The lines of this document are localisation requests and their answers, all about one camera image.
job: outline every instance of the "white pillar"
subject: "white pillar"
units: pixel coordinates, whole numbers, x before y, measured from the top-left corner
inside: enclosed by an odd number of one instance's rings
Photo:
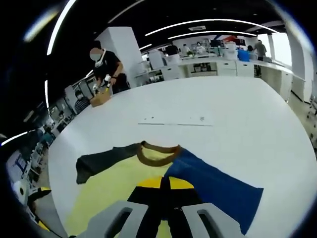
[[[75,95],[75,90],[73,86],[70,85],[67,88],[65,88],[65,95],[66,95],[67,103],[69,104],[69,106],[71,106],[74,112],[77,113],[75,109],[75,103],[77,101],[77,97]]]
[[[97,38],[101,46],[116,54],[123,64],[123,72],[131,88],[138,84],[135,81],[137,65],[142,62],[142,55],[131,27],[109,27]]]
[[[286,31],[292,54],[292,71],[296,76],[305,80],[302,100],[309,102],[314,79],[313,58],[288,27],[286,27]]]
[[[271,51],[271,57],[273,60],[275,60],[275,48],[274,48],[272,34],[268,34],[267,37],[268,37],[269,49]]]

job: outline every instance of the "person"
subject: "person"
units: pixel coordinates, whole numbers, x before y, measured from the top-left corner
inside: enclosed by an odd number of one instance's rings
[[[181,52],[183,56],[187,56],[187,53],[190,52],[190,49],[186,44],[184,44]]]
[[[248,46],[248,51],[252,52],[253,51],[253,47],[252,46]]]
[[[59,112],[58,121],[63,120],[64,118],[65,118],[64,112],[63,111]]]
[[[169,56],[176,55],[179,52],[178,47],[176,45],[174,45],[173,43],[171,43],[169,46],[167,46],[165,51]]]
[[[258,52],[258,60],[263,61],[263,58],[266,54],[266,48],[265,45],[263,45],[261,40],[258,40],[258,42],[256,43],[256,45],[254,46],[254,48],[257,50]]]
[[[81,91],[76,91],[75,95],[77,97],[77,101],[75,103],[75,110],[77,114],[80,114],[88,105],[90,104],[88,98],[86,98]]]
[[[203,47],[200,42],[197,42],[196,52],[197,52],[198,54],[200,54],[200,55],[203,55],[203,54],[206,53],[205,47]]]
[[[100,86],[106,75],[109,80],[113,94],[128,90],[127,76],[122,73],[123,64],[112,51],[101,47],[100,41],[93,42],[93,49],[90,52],[91,59],[95,60],[94,75],[97,78],[97,85]]]

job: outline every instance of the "dark gray sleeve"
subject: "dark gray sleeve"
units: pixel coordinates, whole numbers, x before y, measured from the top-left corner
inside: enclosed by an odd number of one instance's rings
[[[117,162],[130,158],[137,154],[139,143],[125,147],[113,147],[112,150],[105,152],[83,155],[76,163],[77,184],[85,183],[90,176],[94,176]]]

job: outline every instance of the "white cabinet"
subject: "white cabinet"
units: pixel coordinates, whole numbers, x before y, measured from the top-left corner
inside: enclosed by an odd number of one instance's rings
[[[216,63],[218,76],[237,76],[235,61],[220,61]]]
[[[281,89],[280,89],[280,95],[281,97],[287,101],[290,97],[291,90],[292,90],[292,81],[293,81],[293,75],[286,72],[281,72]]]
[[[302,101],[304,101],[304,87],[305,82],[304,80],[293,76],[293,82],[292,82],[292,91],[299,97]]]
[[[261,79],[279,94],[282,82],[281,71],[261,66],[261,75]]]
[[[254,64],[249,62],[236,61],[237,76],[254,77]]]
[[[171,66],[171,67],[164,67],[161,69],[163,78],[165,81],[178,79],[178,78],[185,78],[185,73],[178,67],[178,65]]]
[[[237,76],[236,69],[218,69],[217,70],[218,76]]]

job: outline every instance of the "ceiling light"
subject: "ceiling light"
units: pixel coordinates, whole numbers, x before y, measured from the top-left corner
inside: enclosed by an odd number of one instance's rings
[[[25,134],[27,134],[27,133],[29,133],[29,132],[31,132],[31,131],[26,131],[26,132],[21,133],[21,134],[19,134],[19,135],[15,135],[15,136],[11,137],[10,139],[5,140],[4,142],[2,142],[2,143],[1,143],[1,146],[4,146],[6,143],[8,143],[8,142],[10,142],[10,141],[12,141],[12,140],[14,140],[14,139],[20,137],[20,136],[23,136],[23,135],[25,135]]]
[[[196,22],[203,22],[203,21],[232,21],[232,22],[238,22],[238,23],[245,23],[245,24],[250,24],[250,25],[254,25],[254,26],[258,26],[258,27],[261,27],[261,28],[265,28],[267,30],[270,30],[274,33],[279,33],[278,31],[275,31],[269,27],[266,27],[266,26],[262,26],[262,25],[259,25],[259,24],[256,24],[256,23],[253,23],[253,22],[249,22],[249,21],[240,21],[240,20],[233,20],[233,19],[203,19],[203,20],[195,20],[195,21],[185,21],[185,22],[181,22],[181,23],[177,23],[177,24],[174,24],[174,25],[170,25],[170,26],[165,26],[161,29],[158,29],[158,30],[155,30],[155,31],[152,31],[148,34],[146,34],[145,36],[149,36],[153,33],[156,33],[158,31],[162,31],[162,30],[165,30],[165,29],[168,29],[168,28],[171,28],[171,27],[174,27],[174,26],[180,26],[180,25],[185,25],[185,24],[190,24],[190,23],[196,23]]]
[[[86,77],[88,77],[94,70],[92,69],[89,73],[87,73]]]
[[[134,6],[136,6],[137,4],[143,2],[145,0],[138,0],[137,2],[131,4],[130,6],[128,6],[126,9],[122,10],[121,12],[119,12],[116,16],[114,16],[109,22],[112,23],[114,20],[116,20],[120,15],[122,15],[123,13],[125,13],[127,10],[129,10],[130,8],[133,8]]]
[[[149,47],[149,46],[151,46],[152,44],[148,44],[148,45],[146,45],[146,46],[143,46],[143,47],[141,47],[139,50],[143,50],[143,49],[145,49],[146,47]]]
[[[48,81],[47,80],[45,80],[45,82],[44,82],[44,89],[45,89],[46,108],[49,108]]]
[[[70,8],[73,6],[73,4],[76,2],[76,0],[69,0],[68,3],[66,4],[66,6],[64,7],[63,11],[61,12],[61,14],[59,15],[59,18],[56,22],[56,25],[53,29],[52,35],[51,35],[51,39],[50,39],[50,43],[49,43],[49,47],[48,47],[48,51],[47,51],[47,55],[50,55],[52,53],[52,49],[53,49],[53,45],[54,45],[54,41],[56,39],[58,30],[63,22],[63,20],[65,19],[68,11],[70,10]]]
[[[249,36],[256,36],[255,34],[251,33],[245,33],[245,32],[240,32],[240,31],[200,31],[200,32],[192,32],[192,33],[187,33],[183,35],[178,35],[178,36],[172,36],[169,37],[168,39],[174,39],[177,37],[182,37],[182,36],[189,36],[189,35],[195,35],[195,34],[203,34],[203,33],[232,33],[232,34],[243,34],[243,35],[249,35]]]

